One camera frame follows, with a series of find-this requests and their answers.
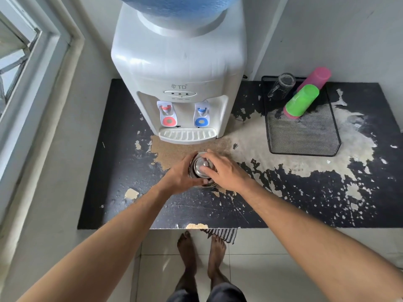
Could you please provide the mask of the person's right hand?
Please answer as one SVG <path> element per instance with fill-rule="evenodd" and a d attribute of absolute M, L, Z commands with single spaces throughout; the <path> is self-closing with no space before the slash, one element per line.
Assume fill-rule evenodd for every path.
<path fill-rule="evenodd" d="M 240 195 L 257 190 L 261 186 L 252 179 L 236 162 L 212 151 L 201 154 L 204 159 L 210 160 L 215 170 L 201 166 L 200 170 L 209 176 L 220 187 Z"/>

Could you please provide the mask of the person's right forearm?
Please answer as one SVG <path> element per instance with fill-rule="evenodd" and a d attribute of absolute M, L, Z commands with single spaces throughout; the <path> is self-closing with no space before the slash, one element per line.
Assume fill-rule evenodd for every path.
<path fill-rule="evenodd" d="M 403 302 L 403 272 L 380 254 L 252 179 L 236 187 L 329 301 Z"/>

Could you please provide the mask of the person's left forearm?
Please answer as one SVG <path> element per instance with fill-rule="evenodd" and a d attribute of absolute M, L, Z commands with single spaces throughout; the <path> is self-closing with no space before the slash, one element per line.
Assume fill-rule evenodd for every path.
<path fill-rule="evenodd" d="M 17 302 L 106 302 L 172 194 L 172 187 L 154 185 L 69 252 Z"/>

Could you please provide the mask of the white drip tray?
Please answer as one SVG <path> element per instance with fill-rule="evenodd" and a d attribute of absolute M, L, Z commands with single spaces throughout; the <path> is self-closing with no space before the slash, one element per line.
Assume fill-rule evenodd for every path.
<path fill-rule="evenodd" d="M 161 141 L 193 145 L 209 142 L 217 138 L 217 132 L 214 128 L 164 128 L 158 133 Z"/>

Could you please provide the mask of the blue cold water tap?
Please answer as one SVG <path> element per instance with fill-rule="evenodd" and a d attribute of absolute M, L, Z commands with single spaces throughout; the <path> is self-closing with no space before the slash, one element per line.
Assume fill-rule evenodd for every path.
<path fill-rule="evenodd" d="M 196 128 L 205 128 L 210 125 L 209 110 L 210 105 L 207 100 L 195 103 L 194 126 Z"/>

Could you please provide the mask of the red hot water tap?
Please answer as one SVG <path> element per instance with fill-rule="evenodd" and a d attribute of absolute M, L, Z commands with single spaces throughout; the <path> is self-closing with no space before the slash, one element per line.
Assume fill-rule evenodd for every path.
<path fill-rule="evenodd" d="M 172 102 L 157 101 L 160 112 L 160 121 L 163 127 L 172 128 L 178 125 L 177 115 Z"/>

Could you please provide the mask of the person's left leg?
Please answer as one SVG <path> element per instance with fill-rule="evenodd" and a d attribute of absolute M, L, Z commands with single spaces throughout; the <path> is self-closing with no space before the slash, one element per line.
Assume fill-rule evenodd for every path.
<path fill-rule="evenodd" d="M 184 273 L 180 277 L 175 289 L 184 289 L 190 294 L 197 293 L 195 275 L 197 273 L 197 260 L 194 242 L 189 231 L 181 234 L 177 242 L 177 248 L 184 264 Z"/>

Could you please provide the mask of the person's leg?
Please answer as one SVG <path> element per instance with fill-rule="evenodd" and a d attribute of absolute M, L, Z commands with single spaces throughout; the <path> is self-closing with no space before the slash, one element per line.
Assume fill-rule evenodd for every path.
<path fill-rule="evenodd" d="M 230 283 L 229 279 L 220 271 L 220 266 L 226 252 L 226 243 L 218 235 L 211 237 L 211 246 L 208 261 L 208 277 L 210 279 L 210 289 L 222 283 Z"/>
<path fill-rule="evenodd" d="M 177 242 L 177 248 L 184 264 L 184 273 L 180 277 L 175 289 L 184 289 L 190 294 L 197 293 L 195 275 L 197 273 L 197 260 L 194 242 L 189 231 L 181 234 Z"/>

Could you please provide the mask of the person's right leg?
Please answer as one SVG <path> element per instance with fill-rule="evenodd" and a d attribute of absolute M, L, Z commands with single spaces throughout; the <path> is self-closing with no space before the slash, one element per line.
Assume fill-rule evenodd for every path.
<path fill-rule="evenodd" d="M 208 261 L 208 277 L 210 279 L 210 289 L 222 283 L 230 283 L 229 279 L 220 271 L 220 266 L 226 252 L 226 243 L 218 235 L 211 237 L 211 246 Z"/>

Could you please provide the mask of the white water dispenser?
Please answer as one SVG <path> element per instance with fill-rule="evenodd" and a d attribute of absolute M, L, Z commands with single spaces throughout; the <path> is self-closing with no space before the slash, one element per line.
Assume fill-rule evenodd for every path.
<path fill-rule="evenodd" d="M 156 136 L 167 128 L 157 101 L 173 103 L 177 128 L 196 128 L 195 103 L 207 100 L 208 128 L 221 138 L 247 63 L 243 2 L 215 20 L 196 22 L 148 20 L 123 4 L 111 57 Z"/>

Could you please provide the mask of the clear glass mug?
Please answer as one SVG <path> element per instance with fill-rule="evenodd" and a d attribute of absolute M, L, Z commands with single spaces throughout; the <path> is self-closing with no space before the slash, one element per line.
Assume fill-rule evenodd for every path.
<path fill-rule="evenodd" d="M 274 86 L 270 89 L 267 97 L 271 101 L 282 101 L 286 98 L 290 90 L 294 88 L 296 78 L 293 74 L 285 72 L 278 76 Z"/>

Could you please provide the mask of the green plastic cup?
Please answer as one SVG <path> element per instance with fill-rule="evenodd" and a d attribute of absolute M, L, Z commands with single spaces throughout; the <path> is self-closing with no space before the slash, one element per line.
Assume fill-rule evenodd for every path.
<path fill-rule="evenodd" d="M 319 94 L 320 90 L 315 85 L 303 86 L 284 106 L 285 116 L 291 119 L 300 118 Z"/>

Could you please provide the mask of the pink plastic cup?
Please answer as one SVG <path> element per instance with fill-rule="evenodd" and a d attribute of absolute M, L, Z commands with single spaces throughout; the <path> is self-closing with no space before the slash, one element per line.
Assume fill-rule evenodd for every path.
<path fill-rule="evenodd" d="M 315 85 L 319 90 L 327 83 L 332 73 L 327 67 L 317 67 L 295 91 L 295 94 L 305 85 Z"/>

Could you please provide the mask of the blue water jug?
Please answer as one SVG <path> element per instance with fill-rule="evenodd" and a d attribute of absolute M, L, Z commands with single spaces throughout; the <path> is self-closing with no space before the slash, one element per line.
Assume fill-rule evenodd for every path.
<path fill-rule="evenodd" d="M 121 0 L 152 20 L 210 21 L 238 0 Z"/>

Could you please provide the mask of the white window frame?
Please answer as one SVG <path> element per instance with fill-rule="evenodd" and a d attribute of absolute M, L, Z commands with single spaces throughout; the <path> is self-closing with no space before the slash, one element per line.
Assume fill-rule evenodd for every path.
<path fill-rule="evenodd" d="M 0 301 L 85 38 L 63 0 L 2 0 L 37 37 L 0 119 Z"/>

